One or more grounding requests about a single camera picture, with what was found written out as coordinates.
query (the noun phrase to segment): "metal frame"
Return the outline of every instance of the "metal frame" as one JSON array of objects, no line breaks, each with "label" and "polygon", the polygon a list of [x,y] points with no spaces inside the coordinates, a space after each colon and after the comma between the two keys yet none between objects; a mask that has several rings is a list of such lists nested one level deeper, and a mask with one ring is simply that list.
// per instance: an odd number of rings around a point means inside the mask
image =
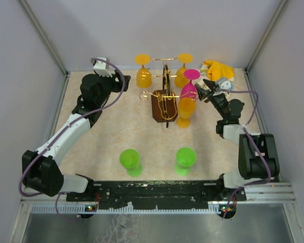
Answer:
[{"label": "metal frame", "polygon": [[17,1],[20,4],[20,7],[24,11],[25,15],[29,18],[29,21],[33,25],[35,31],[39,35],[42,43],[46,47],[46,50],[48,51],[48,53],[51,55],[53,61],[60,68],[61,72],[64,75],[67,75],[67,71],[66,71],[66,68],[65,68],[65,66],[63,64],[63,61],[62,61],[61,57],[59,56],[56,48],[54,47],[52,41],[48,37],[48,35],[45,32],[44,28],[40,24],[38,18],[36,17],[36,15],[34,14],[34,12],[32,11],[31,7],[29,6],[28,1],[27,0],[17,0]]},{"label": "metal frame", "polygon": [[[49,54],[51,55],[52,59],[56,63],[56,65],[60,68],[60,70],[65,74],[65,80],[61,86],[61,93],[57,103],[57,108],[54,111],[54,117],[51,122],[51,128],[48,131],[47,139],[49,139],[55,132],[55,128],[58,121],[58,116],[62,107],[63,98],[66,92],[66,87],[68,84],[69,75],[64,67],[64,64],[58,55],[56,48],[54,47],[53,43],[48,38],[48,35],[40,25],[37,17],[34,15],[32,9],[30,8],[27,0],[18,0],[19,4],[21,5],[22,9],[24,10],[25,14],[33,24],[35,31],[39,34],[43,44],[47,48]],[[254,66],[260,52],[264,48],[266,42],[268,41],[270,34],[272,33],[274,27],[277,25],[277,22],[283,15],[289,0],[281,0],[273,18],[271,19],[266,31],[264,32],[255,52],[253,53],[248,66],[244,70],[245,79],[250,90],[254,90],[254,86],[252,83],[252,79],[250,78],[250,71]],[[251,96],[251,100],[254,104],[255,98]],[[265,121],[261,112],[261,107],[258,106],[258,110],[256,112],[256,116],[259,122],[260,130],[263,133],[268,132],[267,127],[265,125]],[[290,183],[286,182],[278,182],[278,183],[269,183],[266,185],[255,185],[255,186],[248,186],[245,188],[247,200],[246,201],[239,201],[238,204],[283,204],[286,219],[288,221],[290,231],[292,237],[295,242],[304,242],[304,223],[300,216],[299,208],[296,203],[295,195],[293,193],[292,187]],[[10,242],[22,242],[26,225],[29,219],[29,215],[32,210],[36,208],[40,208],[42,213],[55,213],[52,210],[52,206],[55,205],[55,197],[48,197],[45,195],[40,195],[36,198],[23,198],[19,211],[15,220],[14,229],[11,235]],[[67,213],[68,207],[74,207],[79,209],[79,213],[83,211],[83,206],[87,204],[93,204],[94,202],[67,202],[66,195],[62,195],[59,200],[59,209],[62,212]],[[218,205],[226,204],[225,201],[210,201],[209,205],[212,208],[209,212],[198,212],[198,213],[217,213],[216,209]],[[128,209],[124,210],[123,212],[120,211],[108,211],[107,213],[133,213],[134,211],[129,207]]]},{"label": "metal frame", "polygon": [[273,32],[275,26],[277,25],[278,21],[280,20],[280,18],[283,16],[288,3],[290,2],[290,0],[281,0],[271,21],[269,22],[269,25],[267,26],[267,29],[265,30],[265,32],[263,33],[249,63],[248,66],[246,67],[247,72],[250,72],[255,61],[257,60],[260,52],[262,51],[262,49],[265,47],[266,42],[268,41],[271,33]]}]

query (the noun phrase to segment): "cable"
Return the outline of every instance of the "cable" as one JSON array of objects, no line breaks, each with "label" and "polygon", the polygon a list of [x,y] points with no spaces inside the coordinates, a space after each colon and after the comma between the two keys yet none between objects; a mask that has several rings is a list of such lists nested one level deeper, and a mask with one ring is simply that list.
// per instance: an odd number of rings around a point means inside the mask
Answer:
[{"label": "cable", "polygon": [[[256,100],[255,100],[255,104],[254,104],[254,108],[253,108],[253,112],[250,116],[250,119],[248,120],[248,122],[245,124],[245,126],[249,125],[250,122],[252,121],[254,115],[255,115],[255,112],[256,112],[256,109],[257,109],[257,106],[258,106],[258,101],[259,101],[259,94],[256,92],[256,91],[252,91],[252,90],[247,90],[247,91],[234,91],[234,90],[224,90],[224,89],[219,89],[220,91],[224,91],[224,92],[227,92],[227,93],[236,93],[236,94],[245,94],[245,93],[249,93],[249,94],[255,94],[256,95]],[[235,189],[231,196],[229,196],[229,199],[227,200],[227,204],[226,204],[226,208],[229,207],[230,205],[230,201],[232,200],[232,198],[235,196],[235,194],[240,191],[243,187],[245,186],[250,186],[250,185],[259,185],[259,184],[266,184],[268,182],[270,182],[270,179],[271,179],[271,173],[270,173],[270,168],[267,164],[267,162],[265,161],[264,157],[262,156],[259,148],[257,147],[257,145],[255,144],[255,142],[253,141],[251,135],[248,133],[247,129],[244,127],[243,128],[243,131],[245,133],[245,135],[248,137],[249,141],[251,142],[253,148],[255,149],[255,151],[258,153],[261,161],[263,162],[263,165],[267,171],[267,175],[268,175],[268,178],[266,180],[259,180],[259,181],[253,181],[253,182],[249,182],[247,184],[245,184],[244,186],[240,186],[238,187],[237,189]],[[223,218],[225,218],[227,214],[227,210],[224,212],[223,214]]]},{"label": "cable", "polygon": [[[263,165],[265,166],[265,169],[266,169],[266,171],[267,171],[268,178],[267,178],[266,180],[259,180],[259,181],[249,182],[249,183],[245,184],[244,186],[240,186],[240,187],[238,187],[237,189],[235,189],[235,190],[232,192],[232,194],[231,194],[231,196],[229,197],[229,199],[227,200],[226,208],[229,207],[230,201],[232,200],[233,196],[234,196],[238,191],[240,191],[243,187],[245,187],[245,186],[250,186],[250,185],[261,185],[261,184],[266,184],[266,183],[270,182],[270,179],[271,179],[271,176],[272,176],[272,175],[271,175],[271,172],[270,172],[270,168],[269,168],[267,162],[265,161],[264,157],[262,156],[262,154],[261,154],[259,148],[257,147],[257,145],[255,144],[255,142],[253,141],[251,135],[248,133],[248,131],[246,130],[246,128],[243,128],[243,131],[245,132],[245,135],[247,135],[247,137],[248,137],[248,139],[250,140],[252,146],[254,147],[255,151],[258,153],[258,155],[259,155],[261,161],[263,162]],[[225,218],[226,213],[227,213],[227,210],[224,212],[223,218]]]},{"label": "cable", "polygon": [[82,119],[82,118],[84,118],[84,117],[86,117],[86,116],[88,116],[88,115],[91,115],[91,114],[93,114],[93,113],[96,113],[96,112],[99,112],[99,111],[101,111],[101,110],[104,110],[104,109],[107,109],[107,108],[109,108],[109,107],[111,107],[112,105],[114,105],[118,100],[119,100],[119,98],[121,97],[121,95],[122,95],[122,93],[123,93],[123,91],[124,91],[124,89],[125,89],[125,77],[124,77],[124,75],[123,75],[123,73],[115,66],[115,65],[113,65],[112,63],[110,63],[110,62],[108,62],[108,61],[105,61],[105,60],[103,60],[103,59],[100,59],[100,58],[91,58],[91,60],[93,60],[93,61],[100,61],[100,62],[103,62],[103,63],[106,63],[106,64],[108,64],[109,66],[112,66],[119,74],[120,74],[120,76],[121,76],[121,80],[122,80],[122,82],[123,82],[123,85],[122,85],[122,89],[121,89],[121,91],[120,91],[120,93],[118,94],[118,96],[116,97],[116,99],[114,100],[114,101],[112,101],[109,105],[107,105],[107,106],[104,106],[104,107],[101,107],[101,108],[98,108],[98,109],[96,109],[96,110],[92,110],[92,111],[90,111],[90,112],[87,112],[87,113],[85,113],[84,115],[82,115],[82,116],[80,116],[80,117],[78,117],[78,118],[76,118],[76,119],[74,119],[72,122],[70,122],[70,125],[69,126],[66,126],[60,133],[58,133],[57,135],[56,135],[56,137],[52,140],[52,142],[47,146],[47,148],[46,149],[44,149],[39,155],[37,155],[35,158],[34,158],[34,160],[27,166],[27,168],[25,169],[25,171],[22,173],[22,176],[21,176],[21,178],[20,178],[20,180],[19,180],[19,183],[18,183],[18,190],[19,190],[19,193],[22,195],[22,196],[24,196],[24,197],[32,197],[32,196],[37,196],[37,195],[40,195],[41,193],[40,192],[38,192],[38,193],[33,193],[33,194],[27,194],[27,193],[25,193],[25,192],[23,192],[22,191],[22,182],[23,182],[23,180],[25,179],[25,177],[26,177],[26,175],[27,175],[27,173],[29,172],[29,170],[30,170],[30,168],[36,163],[36,161],[50,148],[50,147],[52,147],[52,145],[62,136],[62,134],[69,128],[69,127],[71,127],[74,123],[76,123],[77,121],[79,121],[80,119]]},{"label": "cable", "polygon": [[249,93],[249,94],[255,94],[256,96],[256,99],[255,99],[255,104],[254,104],[254,108],[253,108],[253,112],[250,116],[250,119],[247,121],[247,123],[245,123],[245,125],[249,125],[251,120],[253,119],[254,115],[255,115],[255,112],[256,112],[256,109],[257,109],[257,106],[258,106],[258,100],[259,100],[259,95],[256,91],[253,91],[253,90],[247,90],[247,91],[235,91],[235,90],[223,90],[223,89],[219,89],[220,91],[224,91],[224,92],[227,92],[227,93],[236,93],[236,94],[245,94],[245,93]]},{"label": "cable", "polygon": [[67,194],[67,192],[60,192],[60,193],[57,195],[57,198],[56,198],[56,200],[55,200],[55,212],[56,212],[56,214],[57,214],[58,216],[60,216],[62,219],[65,219],[65,220],[67,220],[67,221],[71,221],[71,222],[78,221],[79,218],[67,218],[67,217],[63,216],[62,214],[60,214],[60,212],[59,212],[59,209],[58,209],[58,207],[57,207],[57,203],[59,202],[60,196],[61,196],[61,195],[65,195],[65,194]]}]

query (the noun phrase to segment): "beige tabletop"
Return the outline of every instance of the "beige tabletop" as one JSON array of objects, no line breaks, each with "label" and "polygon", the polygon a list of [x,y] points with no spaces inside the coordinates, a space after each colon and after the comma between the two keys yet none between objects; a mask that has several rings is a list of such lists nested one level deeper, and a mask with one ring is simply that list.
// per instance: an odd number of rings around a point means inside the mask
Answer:
[{"label": "beige tabletop", "polygon": [[[141,101],[142,91],[162,89],[162,80],[153,78],[148,89],[136,85],[137,70],[123,70],[132,76],[128,91],[119,101],[103,111],[98,122],[83,135],[67,153],[61,163],[63,174],[81,174],[94,180],[213,180],[238,164],[238,147],[233,142],[220,138],[215,132],[216,122],[221,119],[211,103],[197,100],[191,117],[191,125],[181,129],[176,122],[157,123],[152,118],[151,101]],[[57,130],[66,122],[81,94],[82,77],[90,72],[72,72],[63,100]],[[161,70],[151,73],[162,74]],[[181,89],[171,81],[172,90],[180,94]],[[235,69],[234,90],[247,90],[243,70]],[[108,103],[118,94],[112,93]],[[250,117],[253,106],[249,94],[230,94],[229,100],[238,98],[245,103],[240,123]],[[254,117],[249,129],[259,132]],[[187,176],[174,171],[176,152],[181,147],[192,148],[197,160]],[[119,156],[125,149],[133,148],[140,154],[142,174],[132,178],[120,165]]]}]

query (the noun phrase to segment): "metal floor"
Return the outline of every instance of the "metal floor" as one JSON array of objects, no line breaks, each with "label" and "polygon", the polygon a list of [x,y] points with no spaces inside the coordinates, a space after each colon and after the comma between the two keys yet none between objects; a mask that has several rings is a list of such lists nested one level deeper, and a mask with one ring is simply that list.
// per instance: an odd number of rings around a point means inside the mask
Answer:
[{"label": "metal floor", "polygon": [[95,215],[69,222],[30,215],[23,243],[293,242],[281,205],[238,205],[230,220],[218,215]]}]

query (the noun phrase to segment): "wine glass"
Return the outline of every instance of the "wine glass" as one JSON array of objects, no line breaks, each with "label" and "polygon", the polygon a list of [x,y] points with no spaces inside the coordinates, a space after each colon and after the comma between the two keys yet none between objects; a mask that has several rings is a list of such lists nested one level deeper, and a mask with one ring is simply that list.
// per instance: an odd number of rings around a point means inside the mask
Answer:
[{"label": "wine glass", "polygon": [[180,98],[192,98],[192,99],[196,100],[197,99],[197,89],[193,85],[192,80],[199,79],[201,74],[195,69],[187,69],[183,73],[183,75],[185,78],[187,78],[189,80],[189,83],[186,84],[182,88]]},{"label": "wine glass", "polygon": [[196,102],[191,98],[182,98],[178,103],[177,125],[180,128],[187,128],[191,124],[190,117],[193,115],[196,109]]},{"label": "wine glass", "polygon": [[150,62],[150,56],[147,54],[140,54],[135,57],[135,62],[142,67],[137,71],[136,74],[136,85],[140,88],[148,88],[152,84],[152,77],[150,72],[144,65]]},{"label": "wine glass", "polygon": [[186,64],[193,61],[193,57],[189,53],[181,53],[178,56],[179,62],[182,62],[182,67],[179,68],[176,72],[176,76],[174,78],[174,83],[177,87],[183,88],[186,84],[189,83],[189,80],[183,75],[184,72],[187,70]]}]

